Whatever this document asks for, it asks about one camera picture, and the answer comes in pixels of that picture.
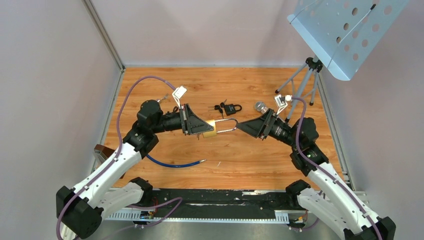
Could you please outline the brass padlock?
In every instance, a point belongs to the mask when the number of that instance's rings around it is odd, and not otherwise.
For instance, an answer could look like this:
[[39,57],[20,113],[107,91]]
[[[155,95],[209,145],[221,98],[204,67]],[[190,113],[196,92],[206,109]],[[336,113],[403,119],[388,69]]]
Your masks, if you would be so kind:
[[[230,129],[217,130],[217,123],[228,122],[228,121],[235,122],[234,127],[230,128]],[[216,137],[218,134],[235,131],[237,129],[237,124],[239,122],[235,118],[224,118],[224,119],[217,119],[217,120],[211,119],[211,120],[208,120],[207,123],[212,126],[212,130],[208,130],[206,132],[203,132],[201,134],[203,138]]]

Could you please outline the small black padlock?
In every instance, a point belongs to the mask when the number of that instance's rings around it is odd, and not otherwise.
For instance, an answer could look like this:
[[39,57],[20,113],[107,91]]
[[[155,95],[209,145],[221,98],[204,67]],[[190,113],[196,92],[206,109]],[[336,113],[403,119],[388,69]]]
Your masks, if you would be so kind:
[[223,105],[223,110],[226,116],[234,115],[240,112],[242,109],[243,107],[240,104],[224,104]]

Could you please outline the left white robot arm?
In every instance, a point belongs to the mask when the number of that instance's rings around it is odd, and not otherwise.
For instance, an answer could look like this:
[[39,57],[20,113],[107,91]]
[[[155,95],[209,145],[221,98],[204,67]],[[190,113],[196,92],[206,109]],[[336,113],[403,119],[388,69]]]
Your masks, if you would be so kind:
[[182,130],[185,135],[195,135],[214,129],[197,117],[188,104],[164,113],[156,100],[143,102],[137,120],[112,155],[74,187],[63,186],[57,191],[57,238],[61,238],[61,224],[86,239],[114,212],[134,204],[148,207],[153,202],[152,185],[140,177],[116,191],[109,189],[157,145],[158,133]]

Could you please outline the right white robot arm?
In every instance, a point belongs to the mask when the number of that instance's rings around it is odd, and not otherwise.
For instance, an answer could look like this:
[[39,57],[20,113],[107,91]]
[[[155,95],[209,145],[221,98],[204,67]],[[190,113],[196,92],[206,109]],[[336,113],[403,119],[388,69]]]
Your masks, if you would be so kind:
[[272,137],[290,146],[295,168],[325,194],[322,196],[304,180],[297,180],[285,189],[290,208],[311,211],[342,240],[394,239],[394,221],[388,216],[380,217],[359,199],[317,146],[319,134],[313,118],[301,116],[294,126],[289,126],[268,109],[258,118],[237,123],[236,128],[254,138]]

